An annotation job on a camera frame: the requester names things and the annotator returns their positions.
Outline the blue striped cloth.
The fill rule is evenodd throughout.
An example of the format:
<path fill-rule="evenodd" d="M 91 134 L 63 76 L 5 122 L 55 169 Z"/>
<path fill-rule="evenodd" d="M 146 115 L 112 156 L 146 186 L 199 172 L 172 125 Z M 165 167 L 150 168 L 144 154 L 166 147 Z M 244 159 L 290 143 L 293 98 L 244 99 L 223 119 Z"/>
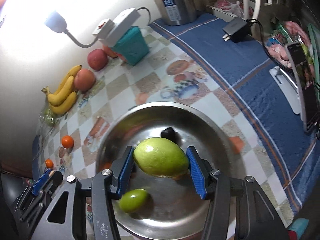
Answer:
<path fill-rule="evenodd" d="M 270 75 L 274 62 L 251 37 L 223 40 L 226 22 L 202 14 L 189 24 L 151 28 L 188 53 L 228 94 L 257 133 L 282 183 L 289 205 L 298 213 L 319 179 L 319 140 L 305 133 L 300 116 Z"/>

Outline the dark plum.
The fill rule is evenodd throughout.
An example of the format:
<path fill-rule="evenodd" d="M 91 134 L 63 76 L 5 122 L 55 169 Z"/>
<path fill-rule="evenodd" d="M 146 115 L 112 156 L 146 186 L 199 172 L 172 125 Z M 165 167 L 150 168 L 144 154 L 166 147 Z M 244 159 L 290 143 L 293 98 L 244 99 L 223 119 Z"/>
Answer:
<path fill-rule="evenodd" d="M 161 131 L 161 138 L 170 140 L 171 142 L 177 144 L 178 142 L 178 136 L 175 130 L 172 127 L 168 127 Z"/>

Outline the patterned checkered tablecloth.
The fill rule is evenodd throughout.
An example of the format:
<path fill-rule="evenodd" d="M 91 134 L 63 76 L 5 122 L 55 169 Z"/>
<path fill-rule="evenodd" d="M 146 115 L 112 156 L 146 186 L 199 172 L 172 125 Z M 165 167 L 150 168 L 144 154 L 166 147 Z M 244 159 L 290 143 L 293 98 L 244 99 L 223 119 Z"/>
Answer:
<path fill-rule="evenodd" d="M 274 166 L 257 133 L 237 105 L 214 79 L 178 46 L 146 27 L 142 30 L 150 53 L 131 66 L 119 58 L 95 73 L 95 83 L 45 137 L 40 136 L 33 170 L 43 172 L 46 159 L 54 169 L 82 178 L 92 177 L 98 148 L 111 124 L 130 107 L 156 101 L 178 102 L 198 109 L 231 139 L 234 172 L 257 176 L 285 226 L 294 213 Z M 74 146 L 61 139 L 70 135 Z"/>

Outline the orange tangerine far left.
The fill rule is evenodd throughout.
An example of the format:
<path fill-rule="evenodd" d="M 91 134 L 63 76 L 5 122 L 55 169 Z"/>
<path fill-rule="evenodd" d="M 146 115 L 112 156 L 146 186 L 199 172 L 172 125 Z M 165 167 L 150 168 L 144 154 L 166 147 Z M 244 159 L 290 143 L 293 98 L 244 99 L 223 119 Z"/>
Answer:
<path fill-rule="evenodd" d="M 45 165 L 46 165 L 46 168 L 48 168 L 48 169 L 53 169 L 54 168 L 54 163 L 53 163 L 53 161 L 52 161 L 52 159 L 46 159 L 46 161 L 45 161 Z"/>

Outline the large green mango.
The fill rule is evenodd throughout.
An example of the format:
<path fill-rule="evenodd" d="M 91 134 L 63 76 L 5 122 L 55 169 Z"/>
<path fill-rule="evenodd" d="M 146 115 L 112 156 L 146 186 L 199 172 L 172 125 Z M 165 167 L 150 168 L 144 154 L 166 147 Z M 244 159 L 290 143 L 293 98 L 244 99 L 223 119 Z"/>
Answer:
<path fill-rule="evenodd" d="M 148 175 L 173 178 L 188 172 L 189 159 L 174 142 L 165 138 L 141 141 L 133 152 L 138 167 Z"/>

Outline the white usb lamp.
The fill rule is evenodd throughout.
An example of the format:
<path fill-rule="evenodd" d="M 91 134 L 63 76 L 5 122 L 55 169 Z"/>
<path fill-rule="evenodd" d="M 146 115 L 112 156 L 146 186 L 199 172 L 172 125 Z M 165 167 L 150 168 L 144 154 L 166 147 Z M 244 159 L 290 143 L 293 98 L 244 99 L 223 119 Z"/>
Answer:
<path fill-rule="evenodd" d="M 66 20 L 57 12 L 53 12 L 52 14 L 50 14 L 45 24 L 49 29 L 56 33 L 66 34 L 80 48 L 90 48 L 98 41 L 98 38 L 95 37 L 90 44 L 82 44 L 81 42 L 79 42 L 67 29 Z"/>

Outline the yellow banana bunch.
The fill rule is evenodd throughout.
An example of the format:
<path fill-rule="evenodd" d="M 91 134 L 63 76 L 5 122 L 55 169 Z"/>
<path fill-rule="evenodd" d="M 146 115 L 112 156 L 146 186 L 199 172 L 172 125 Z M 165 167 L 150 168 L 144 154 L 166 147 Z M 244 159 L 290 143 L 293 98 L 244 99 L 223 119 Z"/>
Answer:
<path fill-rule="evenodd" d="M 48 86 L 41 89 L 47 97 L 50 110 L 54 114 L 62 116 L 75 104 L 77 92 L 75 91 L 74 79 L 81 68 L 81 64 L 71 68 L 55 92 L 51 93 Z"/>

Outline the small green mango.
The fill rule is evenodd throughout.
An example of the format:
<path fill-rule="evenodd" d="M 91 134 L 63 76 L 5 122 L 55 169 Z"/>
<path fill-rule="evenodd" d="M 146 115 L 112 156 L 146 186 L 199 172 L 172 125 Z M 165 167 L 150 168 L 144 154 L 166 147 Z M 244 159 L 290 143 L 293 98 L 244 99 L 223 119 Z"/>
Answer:
<path fill-rule="evenodd" d="M 119 200 L 119 207 L 125 213 L 134 213 L 149 200 L 150 194 L 145 189 L 134 189 L 125 193 Z"/>

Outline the black charger adapter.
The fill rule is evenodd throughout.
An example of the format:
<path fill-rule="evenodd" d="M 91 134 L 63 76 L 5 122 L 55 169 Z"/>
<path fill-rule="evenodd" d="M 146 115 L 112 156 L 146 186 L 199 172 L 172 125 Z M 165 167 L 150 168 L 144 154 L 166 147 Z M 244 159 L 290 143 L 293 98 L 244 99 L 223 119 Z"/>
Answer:
<path fill-rule="evenodd" d="M 224 28 L 224 41 L 231 40 L 234 43 L 242 41 L 246 36 L 251 34 L 251 24 L 249 20 L 244 20 L 241 17 L 232 19 Z"/>

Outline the round steel plate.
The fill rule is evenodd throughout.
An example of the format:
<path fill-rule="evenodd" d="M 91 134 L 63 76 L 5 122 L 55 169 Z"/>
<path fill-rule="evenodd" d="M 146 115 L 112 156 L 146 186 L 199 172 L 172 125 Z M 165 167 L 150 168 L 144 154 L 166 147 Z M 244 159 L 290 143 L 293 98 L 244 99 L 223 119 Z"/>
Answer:
<path fill-rule="evenodd" d="M 193 107 L 163 101 L 133 107 L 111 124 L 99 147 L 97 171 L 119 159 L 127 146 L 159 137 L 169 127 L 181 149 L 194 146 L 212 167 L 233 175 L 231 143 L 216 123 Z M 132 214 L 113 202 L 117 223 L 124 230 L 141 239 L 200 239 L 209 203 L 196 193 L 191 176 L 158 178 L 137 168 L 127 189 L 145 189 L 150 200 Z"/>

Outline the clear plastic box green fruit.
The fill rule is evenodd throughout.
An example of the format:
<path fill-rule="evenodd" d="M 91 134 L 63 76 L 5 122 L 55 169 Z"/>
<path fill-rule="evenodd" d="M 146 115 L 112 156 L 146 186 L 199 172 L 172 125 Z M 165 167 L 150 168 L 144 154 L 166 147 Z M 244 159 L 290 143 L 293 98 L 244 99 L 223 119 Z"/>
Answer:
<path fill-rule="evenodd" d="M 57 115 L 50 109 L 49 102 L 46 100 L 42 107 L 36 126 L 36 134 L 43 137 L 47 136 L 57 123 Z"/>

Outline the white phone stand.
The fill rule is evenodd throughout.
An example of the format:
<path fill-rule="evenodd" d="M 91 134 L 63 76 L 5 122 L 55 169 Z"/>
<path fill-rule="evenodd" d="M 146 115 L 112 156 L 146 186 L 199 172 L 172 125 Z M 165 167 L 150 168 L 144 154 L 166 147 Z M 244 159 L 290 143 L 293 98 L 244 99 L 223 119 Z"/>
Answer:
<path fill-rule="evenodd" d="M 298 86 L 293 80 L 293 77 L 278 66 L 271 68 L 269 70 L 269 74 L 272 76 L 272 78 L 284 94 L 293 113 L 295 113 L 295 115 L 299 115 L 302 108 L 298 95 Z"/>

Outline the orange tangerine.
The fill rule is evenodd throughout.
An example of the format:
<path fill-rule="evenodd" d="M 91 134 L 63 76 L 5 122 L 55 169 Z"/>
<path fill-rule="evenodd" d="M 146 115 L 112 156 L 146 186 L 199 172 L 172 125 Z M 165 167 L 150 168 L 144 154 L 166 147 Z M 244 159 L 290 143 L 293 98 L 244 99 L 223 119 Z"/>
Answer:
<path fill-rule="evenodd" d="M 66 149 L 72 148 L 74 146 L 74 139 L 70 135 L 65 135 L 61 139 L 61 144 Z"/>
<path fill-rule="evenodd" d="M 46 159 L 46 161 L 45 161 L 45 165 L 46 165 L 46 168 L 48 168 L 48 169 L 53 169 L 54 168 L 54 163 L 53 163 L 53 161 L 52 161 L 52 159 Z"/>

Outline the smartphone on stand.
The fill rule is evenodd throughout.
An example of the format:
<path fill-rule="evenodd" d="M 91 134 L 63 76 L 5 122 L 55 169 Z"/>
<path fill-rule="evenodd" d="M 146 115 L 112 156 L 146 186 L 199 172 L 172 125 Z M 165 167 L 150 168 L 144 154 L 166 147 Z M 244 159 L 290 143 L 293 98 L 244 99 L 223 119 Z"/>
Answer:
<path fill-rule="evenodd" d="M 299 42 L 287 44 L 285 51 L 291 63 L 298 87 L 303 128 L 306 133 L 309 133 L 319 120 L 319 106 L 314 78 L 302 45 Z"/>

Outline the red apple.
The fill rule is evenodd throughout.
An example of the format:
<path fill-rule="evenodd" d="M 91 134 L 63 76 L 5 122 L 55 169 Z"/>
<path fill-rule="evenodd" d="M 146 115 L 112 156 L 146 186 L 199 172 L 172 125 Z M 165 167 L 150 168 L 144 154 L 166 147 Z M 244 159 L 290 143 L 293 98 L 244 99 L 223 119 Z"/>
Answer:
<path fill-rule="evenodd" d="M 89 69 L 81 69 L 74 78 L 75 88 L 84 93 L 92 88 L 95 83 L 95 75 Z"/>
<path fill-rule="evenodd" d="M 88 65 L 95 71 L 100 71 L 107 66 L 108 56 L 102 49 L 95 49 L 87 56 Z"/>
<path fill-rule="evenodd" d="M 110 57 L 112 59 L 115 59 L 118 57 L 118 54 L 116 52 L 114 52 L 111 48 L 109 48 L 108 46 L 103 45 L 103 51 L 108 57 Z"/>

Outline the snack packets pile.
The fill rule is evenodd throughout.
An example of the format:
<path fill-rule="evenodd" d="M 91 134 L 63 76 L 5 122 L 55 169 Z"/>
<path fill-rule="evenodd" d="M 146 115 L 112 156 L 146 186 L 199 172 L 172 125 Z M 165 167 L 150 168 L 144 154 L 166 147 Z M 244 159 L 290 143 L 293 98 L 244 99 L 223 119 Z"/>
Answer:
<path fill-rule="evenodd" d="M 282 65 L 284 68 L 291 69 L 291 63 L 286 53 L 285 46 L 294 42 L 300 43 L 304 55 L 314 74 L 314 55 L 313 47 L 307 33 L 301 26 L 293 21 L 281 22 L 277 18 L 271 22 L 272 33 L 265 41 L 265 46 L 268 53 L 278 62 L 278 66 Z"/>

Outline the red apple middle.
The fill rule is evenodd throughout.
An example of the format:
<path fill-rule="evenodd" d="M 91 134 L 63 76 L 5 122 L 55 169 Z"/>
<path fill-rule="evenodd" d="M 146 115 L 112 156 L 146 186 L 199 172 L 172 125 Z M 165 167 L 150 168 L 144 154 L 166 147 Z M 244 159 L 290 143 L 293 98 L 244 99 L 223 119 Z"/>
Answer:
<path fill-rule="evenodd" d="M 95 71 L 100 71 L 107 66 L 108 56 L 102 49 L 95 49 L 87 56 L 88 65 Z"/>

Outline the teal box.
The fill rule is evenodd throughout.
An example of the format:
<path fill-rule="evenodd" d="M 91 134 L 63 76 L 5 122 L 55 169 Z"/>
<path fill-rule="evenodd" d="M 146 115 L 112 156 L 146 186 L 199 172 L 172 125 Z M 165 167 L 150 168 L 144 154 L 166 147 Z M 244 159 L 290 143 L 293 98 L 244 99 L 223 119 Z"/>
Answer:
<path fill-rule="evenodd" d="M 138 26 L 132 26 L 111 47 L 123 61 L 132 66 L 136 65 L 149 53 L 149 47 Z"/>

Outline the red apple right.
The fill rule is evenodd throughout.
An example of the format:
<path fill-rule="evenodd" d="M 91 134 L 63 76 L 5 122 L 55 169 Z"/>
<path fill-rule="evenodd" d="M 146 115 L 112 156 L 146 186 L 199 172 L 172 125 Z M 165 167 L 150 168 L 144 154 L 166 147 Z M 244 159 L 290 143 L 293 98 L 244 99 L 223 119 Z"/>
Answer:
<path fill-rule="evenodd" d="M 112 59 L 115 59 L 118 57 L 118 54 L 116 52 L 114 52 L 111 48 L 109 48 L 108 46 L 103 45 L 103 51 L 108 57 L 110 57 Z"/>

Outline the orange tangerine far right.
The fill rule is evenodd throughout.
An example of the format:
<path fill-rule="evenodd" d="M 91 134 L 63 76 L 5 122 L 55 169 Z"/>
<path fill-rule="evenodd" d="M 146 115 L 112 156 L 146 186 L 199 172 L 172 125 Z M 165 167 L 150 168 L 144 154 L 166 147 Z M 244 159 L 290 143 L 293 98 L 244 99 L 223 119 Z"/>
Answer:
<path fill-rule="evenodd" d="M 61 144 L 66 149 L 72 148 L 74 146 L 74 139 L 70 135 L 65 135 L 61 139 Z"/>

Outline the red apple front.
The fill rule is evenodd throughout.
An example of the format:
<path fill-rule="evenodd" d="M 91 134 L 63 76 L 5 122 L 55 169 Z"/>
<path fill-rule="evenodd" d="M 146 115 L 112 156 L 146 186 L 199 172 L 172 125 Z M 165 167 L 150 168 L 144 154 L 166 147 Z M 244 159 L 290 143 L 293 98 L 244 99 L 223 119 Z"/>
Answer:
<path fill-rule="evenodd" d="M 81 69 L 74 78 L 75 88 L 84 93 L 92 88 L 95 83 L 95 75 L 89 69 Z"/>

